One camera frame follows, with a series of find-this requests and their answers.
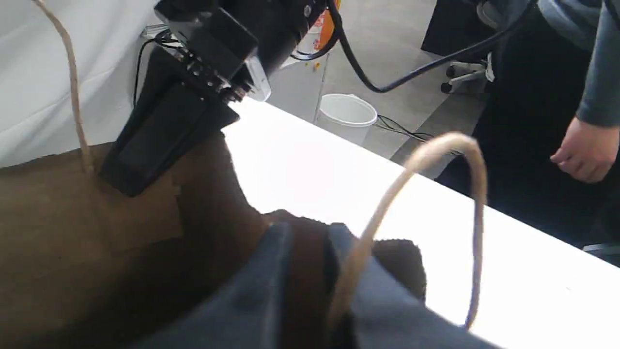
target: hand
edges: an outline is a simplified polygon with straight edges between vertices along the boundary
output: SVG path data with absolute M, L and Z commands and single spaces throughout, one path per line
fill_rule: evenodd
M 594 126 L 575 117 L 551 161 L 579 181 L 600 182 L 616 161 L 619 142 L 620 126 Z

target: rope handle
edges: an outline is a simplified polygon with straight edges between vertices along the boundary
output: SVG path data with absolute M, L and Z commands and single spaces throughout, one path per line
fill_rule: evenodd
M 71 36 L 64 28 L 60 20 L 52 13 L 42 0 L 32 0 L 37 5 L 45 16 L 54 25 L 56 31 L 60 34 L 63 40 L 64 49 L 67 51 L 67 60 L 69 61 L 69 82 L 71 88 L 71 107 L 73 109 L 73 119 L 76 124 L 77 139 L 79 140 L 79 147 L 82 152 L 82 164 L 84 171 L 87 175 L 93 175 L 95 173 L 95 165 L 92 159 L 91 150 L 86 142 L 86 135 L 84 134 L 84 127 L 82 122 L 82 115 L 79 108 L 79 93 L 78 93 L 78 69 L 76 64 L 75 53 L 73 52 L 73 44 L 71 43 Z
M 372 253 L 374 236 L 392 204 L 392 201 L 414 174 L 436 163 L 442 155 L 451 150 L 457 150 L 463 153 L 469 163 L 472 178 L 472 196 L 475 200 L 472 289 L 469 310 L 464 325 L 467 329 L 471 328 L 471 325 L 476 319 L 480 299 L 483 233 L 482 215 L 484 206 L 487 202 L 487 170 L 484 165 L 484 159 L 482 158 L 482 152 L 476 140 L 463 134 L 450 132 L 419 146 L 405 163 L 405 170 L 396 178 L 383 198 L 381 198 L 379 206 L 368 222 L 366 229 L 364 229 L 360 239 L 356 241 L 351 253 L 345 259 L 342 266 L 342 273 L 336 281 L 334 295 L 327 313 L 327 329 L 329 333 L 332 333 L 336 329 L 353 300 L 355 288 L 366 266 L 366 261 Z

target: chair wheel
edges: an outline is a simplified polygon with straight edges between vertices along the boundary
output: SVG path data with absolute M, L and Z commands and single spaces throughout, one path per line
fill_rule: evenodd
M 450 93 L 450 91 L 452 91 L 452 85 L 450 85 L 449 83 L 443 83 L 441 84 L 439 89 L 443 93 Z
M 454 69 L 453 66 L 449 66 L 448 69 L 446 69 L 446 76 L 449 78 L 454 78 L 456 76 L 456 69 Z

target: black pants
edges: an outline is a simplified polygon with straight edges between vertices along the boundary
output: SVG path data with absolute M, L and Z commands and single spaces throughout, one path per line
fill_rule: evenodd
M 537 11 L 495 57 L 496 88 L 474 131 L 489 169 L 489 205 L 574 245 L 600 239 L 591 230 L 618 182 L 618 166 L 602 183 L 585 184 L 549 159 L 579 106 L 591 53 Z M 437 181 L 469 194 L 464 158 Z

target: person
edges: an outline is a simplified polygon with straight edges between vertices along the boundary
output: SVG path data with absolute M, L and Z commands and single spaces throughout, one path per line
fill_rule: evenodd
M 473 134 L 489 205 L 576 246 L 620 180 L 619 25 L 600 0 L 539 0 L 494 50 L 496 86 Z M 468 171 L 461 156 L 437 181 L 468 194 Z

